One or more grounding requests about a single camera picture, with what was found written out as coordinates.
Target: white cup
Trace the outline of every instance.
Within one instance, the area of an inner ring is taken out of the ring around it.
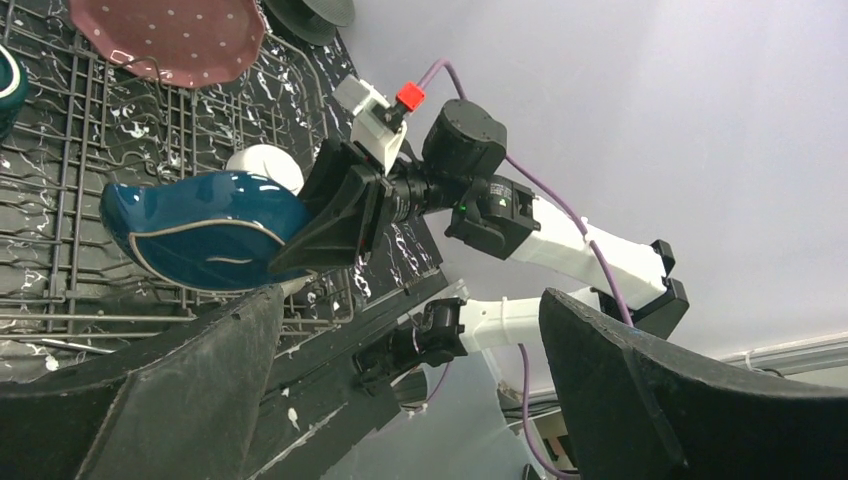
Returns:
[[[227,160],[226,170],[250,172],[279,183],[297,195],[303,188],[303,172],[291,155],[273,145],[253,145]]]

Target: marble surface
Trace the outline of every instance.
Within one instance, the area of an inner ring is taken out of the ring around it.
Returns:
[[[313,47],[284,38],[296,48],[266,40],[257,68],[233,84],[200,94],[157,90],[79,53],[91,50],[69,23],[63,27],[63,1],[14,3],[14,17],[4,22],[6,43],[29,53],[23,62],[42,88],[33,88],[33,103],[19,119],[24,128],[4,143],[0,157],[0,334],[30,335],[0,338],[0,381],[29,381],[131,341],[95,335],[155,334],[228,300],[168,288],[123,258],[98,222],[104,182],[175,181],[221,168],[234,150],[255,143],[284,146],[308,175],[320,138],[349,133],[349,116],[329,92],[355,69],[338,40]],[[56,18],[45,22],[22,4]],[[0,2],[0,15],[8,18],[9,6]],[[367,264],[317,282],[287,306],[294,316],[316,320],[288,323],[288,346],[319,331],[317,319],[343,310],[340,285],[349,281],[367,304],[439,263],[423,221],[392,225]],[[88,338],[75,339],[75,349],[41,340],[44,319],[54,314],[75,315],[68,329]],[[121,321],[98,320],[110,316]]]

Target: pink plate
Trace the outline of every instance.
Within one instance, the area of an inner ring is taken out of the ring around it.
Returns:
[[[71,21],[109,61],[155,58],[163,83],[200,88],[235,80],[259,56],[256,0],[70,0]],[[156,78],[153,62],[130,72]]]

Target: dishwasher rack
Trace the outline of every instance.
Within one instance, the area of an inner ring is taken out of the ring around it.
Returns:
[[[0,341],[110,353],[234,298],[175,287],[135,265],[100,225],[100,192],[106,182],[156,185],[220,170],[258,143],[283,148],[308,173],[327,135],[309,58],[268,33],[238,80],[185,90],[102,59],[63,14],[15,0],[0,9],[3,43],[31,84],[0,151]],[[155,59],[133,62],[158,72]],[[312,282],[286,300],[281,347],[349,322],[353,310],[347,270]]]

